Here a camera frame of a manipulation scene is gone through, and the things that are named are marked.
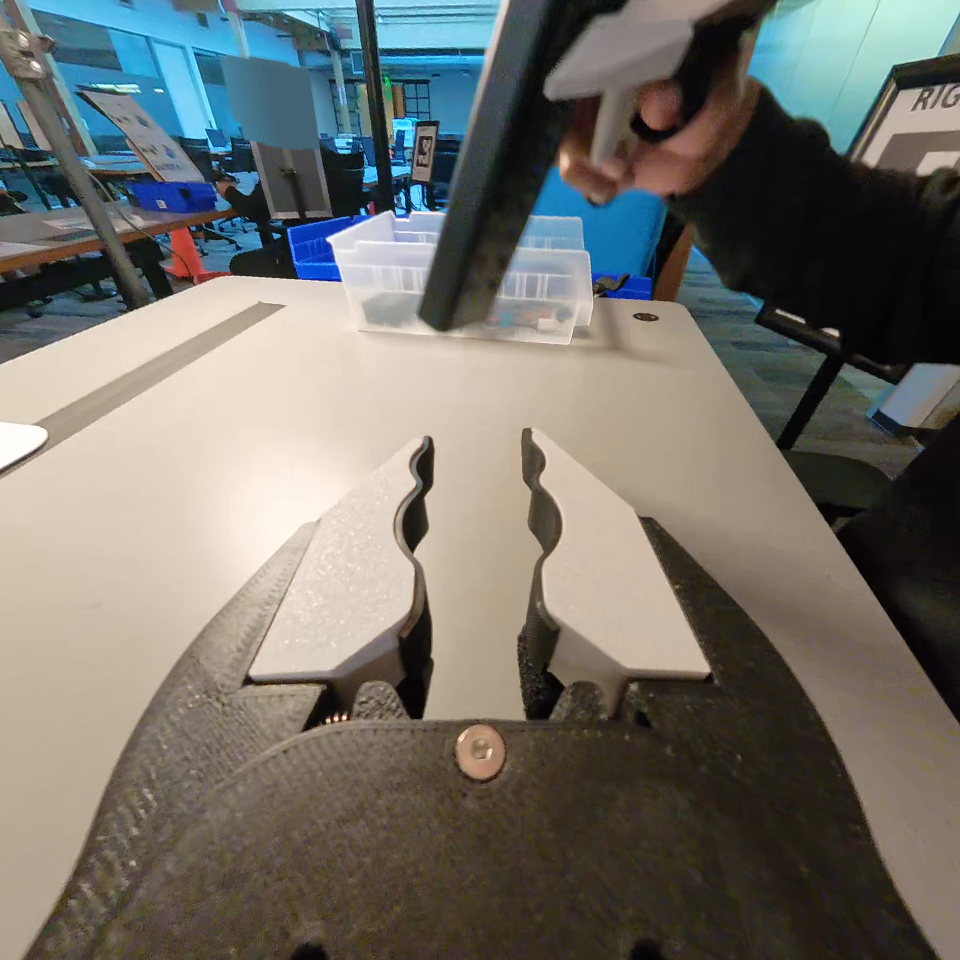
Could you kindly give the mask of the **person's black jacket torso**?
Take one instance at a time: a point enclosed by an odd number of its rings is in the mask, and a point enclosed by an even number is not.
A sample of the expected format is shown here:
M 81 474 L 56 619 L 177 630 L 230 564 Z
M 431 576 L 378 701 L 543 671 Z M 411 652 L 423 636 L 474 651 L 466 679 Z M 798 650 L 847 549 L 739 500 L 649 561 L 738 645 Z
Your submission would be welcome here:
M 837 537 L 958 717 L 959 417 Z

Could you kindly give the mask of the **large blue plastic crate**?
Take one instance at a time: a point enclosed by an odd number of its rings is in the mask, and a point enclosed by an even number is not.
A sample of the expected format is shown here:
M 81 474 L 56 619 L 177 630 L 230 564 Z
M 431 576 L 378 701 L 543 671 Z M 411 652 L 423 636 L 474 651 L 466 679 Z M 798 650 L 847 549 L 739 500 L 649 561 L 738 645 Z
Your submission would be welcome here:
M 666 222 L 666 205 L 660 198 L 631 190 L 606 205 L 593 206 L 553 168 L 540 191 L 534 215 L 580 219 L 593 273 L 653 279 Z

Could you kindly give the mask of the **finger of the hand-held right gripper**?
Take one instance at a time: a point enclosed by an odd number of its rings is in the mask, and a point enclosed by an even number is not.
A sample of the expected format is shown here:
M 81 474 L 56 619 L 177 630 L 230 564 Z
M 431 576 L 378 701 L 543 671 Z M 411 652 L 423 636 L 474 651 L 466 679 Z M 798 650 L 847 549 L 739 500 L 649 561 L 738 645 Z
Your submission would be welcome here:
M 550 71 L 543 86 L 553 102 L 636 89 L 675 73 L 696 26 L 719 1 L 630 1 L 593 18 Z

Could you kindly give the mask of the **black framed tag board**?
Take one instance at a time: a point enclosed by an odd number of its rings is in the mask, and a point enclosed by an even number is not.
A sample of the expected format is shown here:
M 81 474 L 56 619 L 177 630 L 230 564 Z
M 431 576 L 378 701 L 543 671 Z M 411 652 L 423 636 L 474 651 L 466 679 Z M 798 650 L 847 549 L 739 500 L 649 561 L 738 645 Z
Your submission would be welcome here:
M 894 66 L 846 157 L 918 177 L 958 171 L 959 54 Z

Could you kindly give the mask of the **person's right hand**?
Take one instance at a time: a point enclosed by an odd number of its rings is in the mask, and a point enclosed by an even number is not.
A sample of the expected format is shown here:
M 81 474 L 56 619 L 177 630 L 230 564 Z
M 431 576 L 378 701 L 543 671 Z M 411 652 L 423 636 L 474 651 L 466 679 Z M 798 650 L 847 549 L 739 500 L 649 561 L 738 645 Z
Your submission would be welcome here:
M 595 206 L 637 189 L 660 198 L 685 196 L 714 174 L 745 134 L 762 86 L 749 75 L 723 71 L 698 114 L 659 142 L 639 141 L 596 165 L 591 161 L 599 99 L 577 104 L 557 154 L 561 179 Z

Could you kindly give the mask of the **instruction poster board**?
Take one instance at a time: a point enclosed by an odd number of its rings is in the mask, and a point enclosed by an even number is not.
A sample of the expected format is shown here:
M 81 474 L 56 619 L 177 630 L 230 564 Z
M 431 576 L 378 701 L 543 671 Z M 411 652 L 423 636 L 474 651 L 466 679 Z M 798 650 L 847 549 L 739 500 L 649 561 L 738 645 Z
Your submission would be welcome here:
M 81 88 L 78 96 L 108 119 L 153 178 L 165 184 L 203 183 L 184 148 L 128 93 Z

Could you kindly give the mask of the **clear plastic bin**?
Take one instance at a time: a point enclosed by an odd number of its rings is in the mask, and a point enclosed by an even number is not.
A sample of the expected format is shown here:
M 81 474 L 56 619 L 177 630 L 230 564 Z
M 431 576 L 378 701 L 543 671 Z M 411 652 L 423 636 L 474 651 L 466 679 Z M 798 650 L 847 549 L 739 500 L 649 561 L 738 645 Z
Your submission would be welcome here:
M 446 214 L 386 212 L 330 237 L 353 326 L 364 332 L 438 336 L 422 322 L 417 330 L 364 330 L 361 304 L 380 292 L 419 294 L 423 299 Z M 594 313 L 591 258 L 582 222 L 534 215 L 521 235 L 486 319 L 450 332 L 451 337 L 567 345 L 587 330 Z

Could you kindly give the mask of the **orange traffic cone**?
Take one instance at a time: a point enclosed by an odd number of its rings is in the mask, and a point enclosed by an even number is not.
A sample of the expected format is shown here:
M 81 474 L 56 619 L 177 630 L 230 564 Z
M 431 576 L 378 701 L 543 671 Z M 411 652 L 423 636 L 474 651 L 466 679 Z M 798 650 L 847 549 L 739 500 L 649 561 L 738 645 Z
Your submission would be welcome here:
M 169 252 L 171 262 L 164 271 L 172 281 L 197 286 L 230 275 L 229 271 L 208 270 L 204 267 L 189 228 L 181 227 L 170 231 Z

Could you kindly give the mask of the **small tag sign on stand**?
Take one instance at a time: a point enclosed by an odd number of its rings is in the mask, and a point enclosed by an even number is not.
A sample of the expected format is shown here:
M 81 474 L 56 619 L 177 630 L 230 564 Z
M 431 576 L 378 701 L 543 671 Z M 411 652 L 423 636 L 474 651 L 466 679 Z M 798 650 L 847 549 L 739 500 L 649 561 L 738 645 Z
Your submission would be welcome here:
M 411 148 L 411 185 L 426 186 L 433 181 L 435 156 L 439 136 L 439 122 L 417 121 Z

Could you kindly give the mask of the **person's right forearm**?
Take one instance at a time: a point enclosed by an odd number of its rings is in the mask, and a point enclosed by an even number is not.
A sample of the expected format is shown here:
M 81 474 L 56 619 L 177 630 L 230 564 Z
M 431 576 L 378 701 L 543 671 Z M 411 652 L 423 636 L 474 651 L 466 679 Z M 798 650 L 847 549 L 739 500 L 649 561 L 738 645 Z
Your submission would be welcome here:
M 873 169 L 761 87 L 704 185 L 668 205 L 731 290 L 880 364 L 959 362 L 959 177 Z

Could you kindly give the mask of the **document stand with instruction sheet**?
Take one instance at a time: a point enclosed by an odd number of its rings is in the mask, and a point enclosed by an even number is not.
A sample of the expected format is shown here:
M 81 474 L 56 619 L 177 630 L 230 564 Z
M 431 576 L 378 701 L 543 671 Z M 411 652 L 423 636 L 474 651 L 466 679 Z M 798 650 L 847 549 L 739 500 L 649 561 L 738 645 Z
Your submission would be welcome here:
M 1 421 L 0 434 L 2 473 L 33 456 L 49 439 L 42 426 L 17 422 Z

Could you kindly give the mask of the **dark grey USB hub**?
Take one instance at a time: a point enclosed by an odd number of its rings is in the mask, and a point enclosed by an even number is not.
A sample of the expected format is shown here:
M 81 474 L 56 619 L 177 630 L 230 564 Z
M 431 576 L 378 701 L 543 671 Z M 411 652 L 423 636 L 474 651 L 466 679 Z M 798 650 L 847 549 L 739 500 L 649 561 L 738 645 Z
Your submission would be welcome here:
M 418 316 L 422 297 L 419 294 L 380 292 L 363 299 L 359 327 L 361 330 L 419 330 L 423 323 Z

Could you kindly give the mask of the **black pole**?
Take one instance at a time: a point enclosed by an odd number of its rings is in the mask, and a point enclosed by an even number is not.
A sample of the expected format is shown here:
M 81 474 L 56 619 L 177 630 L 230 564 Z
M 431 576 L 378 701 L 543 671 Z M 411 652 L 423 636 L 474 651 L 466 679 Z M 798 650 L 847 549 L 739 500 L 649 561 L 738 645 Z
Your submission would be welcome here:
M 356 1 L 361 51 L 364 60 L 366 101 L 377 174 L 374 205 L 379 213 L 395 210 L 395 192 L 383 91 L 378 30 L 374 1 Z

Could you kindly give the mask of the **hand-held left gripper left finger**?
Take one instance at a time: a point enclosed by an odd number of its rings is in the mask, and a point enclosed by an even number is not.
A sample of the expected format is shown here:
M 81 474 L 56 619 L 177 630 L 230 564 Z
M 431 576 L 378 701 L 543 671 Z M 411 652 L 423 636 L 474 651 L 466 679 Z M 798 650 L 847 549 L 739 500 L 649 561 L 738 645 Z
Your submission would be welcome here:
M 433 673 L 426 574 L 434 441 L 413 438 L 317 522 L 248 668 L 257 684 L 319 682 L 342 707 L 383 682 L 423 716 Z

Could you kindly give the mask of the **black office chair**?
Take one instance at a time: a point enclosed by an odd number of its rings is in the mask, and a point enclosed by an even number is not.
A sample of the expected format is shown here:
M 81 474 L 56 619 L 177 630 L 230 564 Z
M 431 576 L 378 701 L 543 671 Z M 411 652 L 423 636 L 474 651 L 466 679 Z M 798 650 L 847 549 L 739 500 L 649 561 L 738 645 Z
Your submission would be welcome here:
M 235 277 L 296 280 L 297 270 L 286 240 L 244 250 L 231 258 L 229 273 Z

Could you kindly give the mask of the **wooden table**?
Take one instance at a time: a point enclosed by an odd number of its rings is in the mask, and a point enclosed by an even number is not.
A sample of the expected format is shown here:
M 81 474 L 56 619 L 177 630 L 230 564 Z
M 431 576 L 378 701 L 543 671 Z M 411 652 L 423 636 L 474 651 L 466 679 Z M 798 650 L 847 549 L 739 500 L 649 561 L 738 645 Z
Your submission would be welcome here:
M 112 202 L 106 206 L 112 228 L 128 245 L 147 236 L 204 227 L 233 219 L 235 211 L 220 206 L 210 211 L 170 213 Z M 1 273 L 34 272 L 47 263 L 98 254 L 105 250 L 87 213 L 78 207 L 31 211 L 1 219 Z

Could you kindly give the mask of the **black long USB hub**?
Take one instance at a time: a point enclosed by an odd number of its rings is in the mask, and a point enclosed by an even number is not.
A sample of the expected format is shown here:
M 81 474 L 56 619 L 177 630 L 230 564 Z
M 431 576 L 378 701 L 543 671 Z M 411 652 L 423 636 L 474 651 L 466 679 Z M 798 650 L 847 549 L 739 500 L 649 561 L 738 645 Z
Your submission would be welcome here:
M 550 72 L 623 1 L 502 2 L 417 316 L 448 333 L 487 318 L 585 95 L 546 97 Z

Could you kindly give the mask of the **grey board stand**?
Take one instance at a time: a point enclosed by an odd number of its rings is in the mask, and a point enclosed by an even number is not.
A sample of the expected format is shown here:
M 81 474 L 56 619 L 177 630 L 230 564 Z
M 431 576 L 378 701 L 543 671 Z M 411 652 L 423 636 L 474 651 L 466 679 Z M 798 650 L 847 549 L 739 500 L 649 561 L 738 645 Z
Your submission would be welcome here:
M 332 206 L 322 153 L 279 148 L 251 141 L 259 183 L 275 221 L 332 218 Z

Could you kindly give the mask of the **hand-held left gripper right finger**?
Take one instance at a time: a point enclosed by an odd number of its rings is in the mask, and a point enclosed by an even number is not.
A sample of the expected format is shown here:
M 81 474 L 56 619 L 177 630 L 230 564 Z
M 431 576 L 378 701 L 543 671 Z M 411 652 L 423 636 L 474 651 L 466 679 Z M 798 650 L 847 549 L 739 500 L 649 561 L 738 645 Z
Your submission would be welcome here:
M 581 682 L 615 716 L 632 682 L 709 679 L 636 510 L 537 428 L 522 432 L 521 472 L 539 548 L 517 643 L 527 717 L 546 718 Z

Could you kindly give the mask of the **grey metal pole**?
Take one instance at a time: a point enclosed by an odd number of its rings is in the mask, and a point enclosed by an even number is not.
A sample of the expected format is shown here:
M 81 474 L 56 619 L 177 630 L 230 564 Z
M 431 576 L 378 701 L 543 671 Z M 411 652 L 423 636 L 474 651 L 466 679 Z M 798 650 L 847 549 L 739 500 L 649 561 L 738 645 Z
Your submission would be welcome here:
M 28 17 L 23 3 L 3 1 L 2 12 L 2 60 L 6 72 L 16 81 L 31 116 L 42 130 L 101 242 L 126 307 L 149 306 L 151 292 L 142 283 L 114 229 L 109 211 L 98 195 L 97 186 L 76 150 L 81 142 L 80 131 L 57 85 L 52 58 L 54 42 L 37 32 L 36 23 Z

